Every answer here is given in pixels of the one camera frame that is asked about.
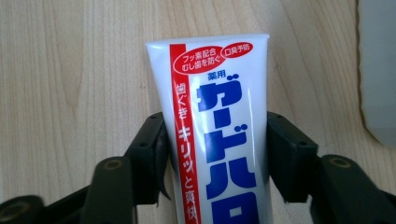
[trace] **red stripe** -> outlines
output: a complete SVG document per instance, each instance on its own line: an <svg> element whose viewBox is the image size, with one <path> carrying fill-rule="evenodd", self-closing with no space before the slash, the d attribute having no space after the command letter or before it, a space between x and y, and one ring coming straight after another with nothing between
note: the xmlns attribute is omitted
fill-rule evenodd
<svg viewBox="0 0 396 224"><path fill-rule="evenodd" d="M189 76L181 75L173 67L177 57L185 51L186 45L184 44L170 46L178 168L185 221L187 224L200 224L201 212L192 126Z"/></svg>

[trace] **toothpaste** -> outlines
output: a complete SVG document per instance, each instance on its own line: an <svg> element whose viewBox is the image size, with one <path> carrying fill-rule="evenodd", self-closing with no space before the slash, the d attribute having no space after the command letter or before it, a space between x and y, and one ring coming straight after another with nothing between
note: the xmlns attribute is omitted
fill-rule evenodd
<svg viewBox="0 0 396 224"><path fill-rule="evenodd" d="M272 222L265 153L268 38L147 43L172 143L178 223Z"/></svg>

